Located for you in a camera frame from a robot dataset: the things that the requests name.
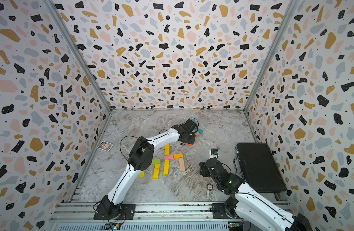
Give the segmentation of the natural wood long block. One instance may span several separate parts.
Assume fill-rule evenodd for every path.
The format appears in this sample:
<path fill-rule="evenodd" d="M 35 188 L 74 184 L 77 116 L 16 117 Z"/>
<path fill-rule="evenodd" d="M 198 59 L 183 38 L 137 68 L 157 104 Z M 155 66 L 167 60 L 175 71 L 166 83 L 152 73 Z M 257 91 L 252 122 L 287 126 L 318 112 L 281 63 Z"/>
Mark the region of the natural wood long block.
<path fill-rule="evenodd" d="M 181 172 L 186 171 L 186 169 L 185 169 L 185 163 L 184 163 L 184 158 L 183 158 L 183 157 L 179 158 L 179 166 L 180 166 L 180 171 L 181 171 Z"/>

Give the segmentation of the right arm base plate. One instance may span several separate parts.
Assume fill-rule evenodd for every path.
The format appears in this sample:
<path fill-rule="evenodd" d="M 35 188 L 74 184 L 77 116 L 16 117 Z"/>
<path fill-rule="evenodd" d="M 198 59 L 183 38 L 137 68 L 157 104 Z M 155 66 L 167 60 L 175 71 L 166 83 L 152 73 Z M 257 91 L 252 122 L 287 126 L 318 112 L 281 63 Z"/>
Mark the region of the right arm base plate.
<path fill-rule="evenodd" d="M 213 219 L 236 219 L 239 218 L 236 211 L 236 206 L 227 205 L 224 203 L 213 203 L 210 211 Z"/>

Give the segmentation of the lime green block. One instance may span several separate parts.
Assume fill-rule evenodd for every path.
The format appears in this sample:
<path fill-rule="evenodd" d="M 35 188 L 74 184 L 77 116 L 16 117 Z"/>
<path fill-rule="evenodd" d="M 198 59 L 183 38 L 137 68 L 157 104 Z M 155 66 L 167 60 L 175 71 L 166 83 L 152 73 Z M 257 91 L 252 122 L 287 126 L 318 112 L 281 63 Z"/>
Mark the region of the lime green block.
<path fill-rule="evenodd" d="M 160 164 L 160 160 L 159 159 L 153 159 L 152 160 L 152 164 L 153 165 L 159 165 Z"/>

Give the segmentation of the pink block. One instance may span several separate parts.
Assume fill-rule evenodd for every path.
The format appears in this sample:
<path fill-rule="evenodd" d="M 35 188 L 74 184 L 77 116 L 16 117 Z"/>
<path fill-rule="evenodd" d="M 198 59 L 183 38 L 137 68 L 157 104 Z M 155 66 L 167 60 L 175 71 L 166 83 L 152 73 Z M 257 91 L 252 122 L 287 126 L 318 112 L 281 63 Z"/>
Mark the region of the pink block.
<path fill-rule="evenodd" d="M 165 160 L 174 160 L 174 156 L 173 155 L 165 156 L 164 159 Z"/>

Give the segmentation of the amber block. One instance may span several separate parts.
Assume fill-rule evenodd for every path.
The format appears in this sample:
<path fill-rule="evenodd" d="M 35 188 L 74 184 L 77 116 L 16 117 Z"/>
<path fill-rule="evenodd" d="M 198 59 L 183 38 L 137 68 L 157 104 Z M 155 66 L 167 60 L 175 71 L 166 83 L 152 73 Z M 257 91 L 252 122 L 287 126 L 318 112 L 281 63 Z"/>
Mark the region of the amber block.
<path fill-rule="evenodd" d="M 174 156 L 174 159 L 183 158 L 183 154 L 182 154 L 182 153 L 175 154 L 175 155 L 173 155 L 173 156 Z"/>

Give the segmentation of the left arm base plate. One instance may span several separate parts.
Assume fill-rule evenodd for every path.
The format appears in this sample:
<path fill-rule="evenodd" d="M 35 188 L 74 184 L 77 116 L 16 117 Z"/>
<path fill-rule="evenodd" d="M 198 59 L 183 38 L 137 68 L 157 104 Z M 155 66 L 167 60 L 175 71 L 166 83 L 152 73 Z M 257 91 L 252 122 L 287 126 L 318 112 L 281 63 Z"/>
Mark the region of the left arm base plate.
<path fill-rule="evenodd" d="M 120 204 L 117 206 L 106 206 L 99 204 L 95 209 L 94 220 L 132 220 L 135 214 L 136 204 Z"/>

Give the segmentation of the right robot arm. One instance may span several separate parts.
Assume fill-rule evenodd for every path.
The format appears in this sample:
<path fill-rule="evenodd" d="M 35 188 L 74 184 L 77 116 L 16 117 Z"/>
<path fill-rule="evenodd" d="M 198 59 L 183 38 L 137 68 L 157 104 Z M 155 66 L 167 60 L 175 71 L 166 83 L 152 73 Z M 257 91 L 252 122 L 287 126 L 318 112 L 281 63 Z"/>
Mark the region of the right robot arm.
<path fill-rule="evenodd" d="M 240 217 L 263 231 L 311 231 L 309 220 L 302 214 L 293 215 L 256 192 L 238 175 L 227 172 L 217 158 L 200 162 L 200 174 L 210 177 L 219 191 L 228 195 L 224 203 L 229 217 Z"/>

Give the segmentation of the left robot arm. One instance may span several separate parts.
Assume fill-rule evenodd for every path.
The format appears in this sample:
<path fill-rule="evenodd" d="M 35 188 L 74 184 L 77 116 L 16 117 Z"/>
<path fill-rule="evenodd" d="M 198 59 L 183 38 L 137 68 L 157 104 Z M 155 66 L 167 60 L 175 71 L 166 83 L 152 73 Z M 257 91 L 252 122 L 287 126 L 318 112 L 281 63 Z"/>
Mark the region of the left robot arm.
<path fill-rule="evenodd" d="M 193 144 L 198 129 L 197 119 L 191 117 L 184 123 L 173 125 L 170 129 L 156 136 L 150 138 L 137 137 L 129 153 L 127 166 L 115 187 L 95 204 L 97 213 L 103 210 L 110 214 L 119 209 L 136 177 L 152 165 L 154 152 L 173 142 Z"/>

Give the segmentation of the yellow long block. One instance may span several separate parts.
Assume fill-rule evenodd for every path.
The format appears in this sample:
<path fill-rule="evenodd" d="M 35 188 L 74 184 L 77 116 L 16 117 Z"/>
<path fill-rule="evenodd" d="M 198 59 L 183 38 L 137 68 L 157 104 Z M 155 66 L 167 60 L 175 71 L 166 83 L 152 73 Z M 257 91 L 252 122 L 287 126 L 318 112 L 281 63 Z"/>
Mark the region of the yellow long block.
<path fill-rule="evenodd" d="M 170 165 L 170 161 L 169 160 L 165 160 L 164 161 L 164 167 L 163 167 L 163 174 L 164 175 L 168 175 L 169 174 L 169 165 Z"/>

